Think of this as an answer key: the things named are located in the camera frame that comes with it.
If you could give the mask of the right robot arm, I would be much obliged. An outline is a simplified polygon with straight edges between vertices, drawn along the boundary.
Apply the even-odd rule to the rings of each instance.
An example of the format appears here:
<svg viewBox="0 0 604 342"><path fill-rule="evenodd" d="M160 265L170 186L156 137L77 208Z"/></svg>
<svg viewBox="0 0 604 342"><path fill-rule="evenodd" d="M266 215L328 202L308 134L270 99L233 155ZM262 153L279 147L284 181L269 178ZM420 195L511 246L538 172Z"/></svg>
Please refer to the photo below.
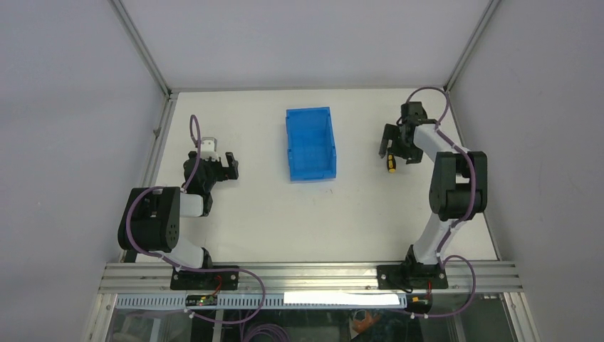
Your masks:
<svg viewBox="0 0 604 342"><path fill-rule="evenodd" d="M377 267L378 288L407 293L447 288L444 251L461 225L487 206L486 154L456 144L420 102L402 104L397 122L385 125L378 154L389 172L396 170L397 158L408 165L423 157L433 163L427 225L400 264Z"/></svg>

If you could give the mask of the yellow black screwdriver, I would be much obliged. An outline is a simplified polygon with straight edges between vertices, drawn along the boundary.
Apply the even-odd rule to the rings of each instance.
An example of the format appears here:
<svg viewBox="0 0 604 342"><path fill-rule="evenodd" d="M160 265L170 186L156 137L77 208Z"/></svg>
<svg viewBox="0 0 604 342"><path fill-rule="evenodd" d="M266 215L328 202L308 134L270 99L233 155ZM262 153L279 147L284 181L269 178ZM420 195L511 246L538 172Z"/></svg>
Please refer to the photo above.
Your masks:
<svg viewBox="0 0 604 342"><path fill-rule="evenodd" d="M394 173L394 172L396 172L396 169L397 169L397 164L396 164L395 156L393 154L388 154L387 155L387 171L389 173Z"/></svg>

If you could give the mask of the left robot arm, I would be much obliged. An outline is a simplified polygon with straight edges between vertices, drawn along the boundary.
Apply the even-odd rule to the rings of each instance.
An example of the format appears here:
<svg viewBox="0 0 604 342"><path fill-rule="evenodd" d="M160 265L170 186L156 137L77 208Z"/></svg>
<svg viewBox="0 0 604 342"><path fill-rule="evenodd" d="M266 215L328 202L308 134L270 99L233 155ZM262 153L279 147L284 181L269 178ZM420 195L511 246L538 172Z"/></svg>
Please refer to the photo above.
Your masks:
<svg viewBox="0 0 604 342"><path fill-rule="evenodd" d="M118 244L129 252L144 251L173 261L171 290L234 291L239 268L216 268L209 251L180 235L183 217L206 217L213 206L212 189L218 182L237 180L238 161L232 152L221 158L188 154L181 187L136 187L131 190L118 228Z"/></svg>

